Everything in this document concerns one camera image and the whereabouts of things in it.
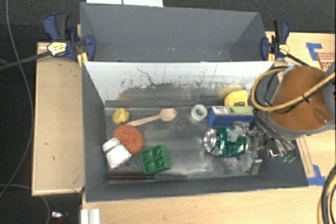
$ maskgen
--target round sponge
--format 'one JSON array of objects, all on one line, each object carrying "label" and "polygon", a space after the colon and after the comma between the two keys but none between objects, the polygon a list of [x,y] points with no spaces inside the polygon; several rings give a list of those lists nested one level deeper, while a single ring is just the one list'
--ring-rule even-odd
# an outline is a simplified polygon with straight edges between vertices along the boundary
[{"label": "round sponge", "polygon": [[121,144],[131,153],[136,155],[143,149],[144,137],[142,132],[132,125],[120,125],[112,133],[112,137],[119,139]]}]

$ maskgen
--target wooden spoon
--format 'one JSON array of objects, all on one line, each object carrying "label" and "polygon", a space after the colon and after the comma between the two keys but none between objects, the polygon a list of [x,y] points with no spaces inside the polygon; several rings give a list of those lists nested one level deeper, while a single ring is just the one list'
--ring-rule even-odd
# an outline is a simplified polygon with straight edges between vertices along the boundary
[{"label": "wooden spoon", "polygon": [[163,109],[161,110],[159,115],[151,116],[151,117],[136,120],[136,121],[131,121],[127,123],[127,125],[139,126],[141,124],[155,121],[158,119],[161,119],[163,121],[171,121],[176,117],[176,115],[177,115],[177,111],[175,109]]}]

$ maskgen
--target gray box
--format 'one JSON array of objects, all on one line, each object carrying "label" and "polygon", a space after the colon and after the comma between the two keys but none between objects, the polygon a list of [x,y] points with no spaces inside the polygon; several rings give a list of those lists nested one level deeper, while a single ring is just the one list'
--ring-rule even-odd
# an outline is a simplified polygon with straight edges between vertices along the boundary
[{"label": "gray box", "polygon": [[[82,69],[87,202],[307,185],[300,156],[289,165],[264,158],[259,174],[250,176],[242,169],[242,160],[206,154],[202,138],[208,125],[189,117],[197,103],[222,105],[221,94],[232,87],[249,91],[256,77],[271,66],[255,61],[265,34],[258,35],[263,31],[260,15],[82,4],[81,26],[82,35],[94,35],[98,60],[85,62]],[[211,35],[204,39],[208,31]],[[244,49],[235,50],[241,44]],[[240,57],[253,61],[225,62]],[[132,120],[155,115],[163,107],[177,109],[172,122],[139,126],[145,147],[165,144],[170,151],[172,168],[160,180],[111,184],[105,179],[108,165],[101,145],[110,138],[115,128],[111,116],[121,106],[131,111]],[[140,157],[118,169],[140,170]]]}]

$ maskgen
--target green lego brick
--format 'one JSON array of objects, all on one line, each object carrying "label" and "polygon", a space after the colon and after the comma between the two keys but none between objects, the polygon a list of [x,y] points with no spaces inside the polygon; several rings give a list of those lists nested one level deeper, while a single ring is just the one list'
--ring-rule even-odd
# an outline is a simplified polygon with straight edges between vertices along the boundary
[{"label": "green lego brick", "polygon": [[146,148],[141,151],[141,160],[145,174],[156,174],[172,167],[169,152],[165,145]]}]

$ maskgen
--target wooden table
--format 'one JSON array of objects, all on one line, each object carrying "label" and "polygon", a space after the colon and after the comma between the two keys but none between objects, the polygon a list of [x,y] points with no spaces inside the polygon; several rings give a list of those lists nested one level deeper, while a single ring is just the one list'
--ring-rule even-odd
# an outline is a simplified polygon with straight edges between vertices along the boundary
[{"label": "wooden table", "polygon": [[[319,63],[312,61],[307,42],[320,43],[321,50],[335,52],[335,35],[291,33],[287,42],[291,54],[312,66],[319,67]],[[38,61],[33,195],[79,192],[84,186],[82,134],[77,113],[80,108],[78,75],[79,66],[75,62],[50,58]],[[65,101],[68,95],[70,103]],[[320,133],[305,140],[312,162],[319,166],[322,176],[327,176],[335,165],[335,132]],[[316,223],[321,191],[322,187],[309,186],[89,204],[83,199],[82,206],[99,208],[102,224],[309,224]]]}]

